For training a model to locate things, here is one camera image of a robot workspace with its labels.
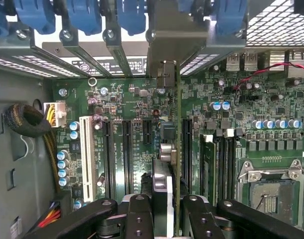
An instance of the white power connector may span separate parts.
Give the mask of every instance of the white power connector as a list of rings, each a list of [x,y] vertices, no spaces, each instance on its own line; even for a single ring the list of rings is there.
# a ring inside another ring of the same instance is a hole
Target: white power connector
[[[44,113],[46,113],[47,106],[54,106],[54,123],[51,127],[58,128],[64,127],[67,125],[67,112],[66,112],[66,103],[64,102],[50,102],[43,103]]]

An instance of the red and black wires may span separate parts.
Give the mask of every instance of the red and black wires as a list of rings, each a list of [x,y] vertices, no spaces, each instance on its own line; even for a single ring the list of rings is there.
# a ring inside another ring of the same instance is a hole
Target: red and black wires
[[[256,76],[256,75],[261,74],[261,73],[264,73],[264,72],[267,72],[270,68],[278,67],[278,66],[293,66],[293,67],[295,67],[295,68],[304,69],[304,66],[303,66],[303,65],[300,65],[300,64],[293,64],[292,62],[276,63],[276,64],[271,65],[271,66],[269,66],[269,67],[266,67],[266,68],[264,68],[264,69],[262,69],[262,70],[256,71],[256,72],[254,72],[252,75],[250,75],[250,76],[248,76],[248,77],[242,79],[242,80],[233,88],[233,90],[236,90],[236,91],[239,90],[239,89],[240,89],[240,86],[241,86],[243,83],[249,81],[253,76]]]

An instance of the metal chassis wall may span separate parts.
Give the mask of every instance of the metal chassis wall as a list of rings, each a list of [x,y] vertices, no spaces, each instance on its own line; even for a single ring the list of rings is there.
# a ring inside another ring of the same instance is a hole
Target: metal chassis wall
[[[54,196],[50,161],[42,138],[26,138],[31,144],[29,149],[34,145],[34,150],[16,160],[12,149],[19,153],[26,147],[20,143],[20,136],[7,128],[2,120],[2,113],[11,104],[32,105],[35,99],[41,103],[51,100],[51,80],[22,77],[0,70],[0,239],[11,238],[10,227],[16,218],[21,220],[22,233],[18,238],[22,238],[49,207],[49,200]],[[9,189],[12,170],[14,187]]]

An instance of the white pci slot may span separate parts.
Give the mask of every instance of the white pci slot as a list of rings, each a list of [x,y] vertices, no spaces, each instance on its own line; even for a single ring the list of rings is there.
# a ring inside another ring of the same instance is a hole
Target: white pci slot
[[[93,202],[97,195],[92,117],[79,117],[83,199]]]

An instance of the expansion slot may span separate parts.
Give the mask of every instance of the expansion slot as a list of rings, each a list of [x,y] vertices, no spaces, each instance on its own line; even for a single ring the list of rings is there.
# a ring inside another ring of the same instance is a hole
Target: expansion slot
[[[114,159],[113,125],[111,121],[102,122],[103,151],[105,167],[106,196],[116,198],[116,166]]]
[[[144,119],[143,125],[143,143],[152,144],[152,120]]]
[[[185,179],[189,193],[192,193],[192,120],[182,120],[182,176]]]
[[[123,162],[125,177],[125,192],[134,193],[133,185],[133,144],[132,144],[132,123],[131,120],[122,121],[123,132]]]
[[[92,117],[79,117],[82,160],[83,199],[93,202],[97,196]]]

